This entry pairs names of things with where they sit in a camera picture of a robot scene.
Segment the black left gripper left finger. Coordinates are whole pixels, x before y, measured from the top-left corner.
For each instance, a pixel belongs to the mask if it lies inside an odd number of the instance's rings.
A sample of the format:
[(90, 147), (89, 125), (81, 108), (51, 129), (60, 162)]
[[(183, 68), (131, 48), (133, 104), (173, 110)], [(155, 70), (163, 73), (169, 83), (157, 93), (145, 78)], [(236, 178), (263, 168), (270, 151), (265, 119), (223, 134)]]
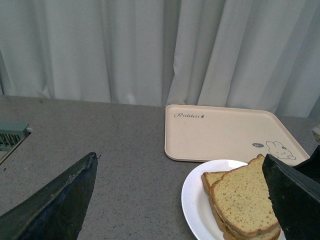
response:
[(98, 158), (90, 152), (0, 217), (2, 240), (75, 240), (95, 187)]

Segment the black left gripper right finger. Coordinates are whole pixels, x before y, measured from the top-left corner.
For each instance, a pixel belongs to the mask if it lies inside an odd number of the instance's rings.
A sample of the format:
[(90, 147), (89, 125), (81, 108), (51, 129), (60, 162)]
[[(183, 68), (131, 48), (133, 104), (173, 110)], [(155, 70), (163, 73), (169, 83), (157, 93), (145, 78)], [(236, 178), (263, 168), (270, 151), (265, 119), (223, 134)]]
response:
[(267, 154), (262, 165), (269, 198), (287, 240), (320, 238), (320, 177), (308, 177)]

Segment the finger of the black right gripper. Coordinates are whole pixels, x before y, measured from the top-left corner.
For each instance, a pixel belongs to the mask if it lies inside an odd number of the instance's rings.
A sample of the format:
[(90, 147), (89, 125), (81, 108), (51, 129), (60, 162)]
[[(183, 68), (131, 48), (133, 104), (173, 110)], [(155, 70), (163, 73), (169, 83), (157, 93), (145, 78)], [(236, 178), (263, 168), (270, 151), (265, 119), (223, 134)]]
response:
[(293, 167), (307, 177), (320, 176), (320, 148), (317, 147), (309, 159)]

